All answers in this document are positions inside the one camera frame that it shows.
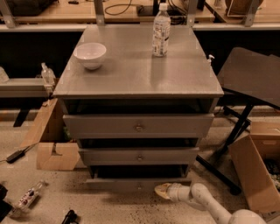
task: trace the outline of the cabinet top surface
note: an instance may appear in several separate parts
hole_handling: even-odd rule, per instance
[[[149,24],[90,25],[79,43],[106,46],[101,67],[87,70],[72,55],[54,91],[58,98],[220,97],[223,95],[193,30],[172,26],[168,53],[152,56]]]

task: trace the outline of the drawer knob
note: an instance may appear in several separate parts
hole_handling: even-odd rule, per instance
[[[139,155],[137,159],[138,159],[138,161],[142,161],[143,157],[141,155]]]
[[[138,124],[137,126],[135,126],[135,129],[137,132],[142,132],[144,130],[144,126],[142,126],[141,124]]]

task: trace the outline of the white robotic arm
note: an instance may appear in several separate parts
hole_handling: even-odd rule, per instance
[[[229,213],[208,189],[199,183],[185,186],[178,183],[163,184],[155,187],[155,192],[164,199],[174,202],[182,201],[199,210],[207,210],[217,224],[266,224],[256,213],[242,209]]]

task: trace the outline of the cardboard box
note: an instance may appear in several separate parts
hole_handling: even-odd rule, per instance
[[[38,144],[37,169],[71,171],[81,162],[77,143],[65,143],[62,116],[57,99],[46,101],[21,143],[21,147]]]
[[[280,192],[263,162],[280,163],[280,123],[252,122],[250,134],[232,143],[229,152],[249,208],[261,214],[280,211]]]

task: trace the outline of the floor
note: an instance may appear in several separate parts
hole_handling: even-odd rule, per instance
[[[32,110],[21,127],[13,128],[17,110],[0,111],[0,160],[17,150],[32,126],[36,111]],[[252,121],[280,122],[280,113],[269,107],[257,107],[250,115]],[[213,125],[200,145],[200,155],[208,158],[218,149],[235,124],[235,118],[225,117],[216,108]],[[6,217],[2,223],[61,223],[69,209],[78,214],[80,224],[92,223],[155,223],[155,224],[214,224],[207,211],[196,210],[184,203],[173,203],[159,198],[154,192],[111,193],[91,190],[85,180],[88,170],[42,171],[36,169],[36,146],[14,164],[0,162],[0,184],[8,189],[6,200],[17,203],[25,192],[43,179],[47,185],[29,211],[19,218]],[[238,178],[230,156],[225,155],[220,170],[235,183]],[[231,195],[228,188],[203,166],[195,162],[188,176],[193,183],[203,183],[230,213],[248,208],[241,193]],[[280,216],[269,224],[280,223]]]

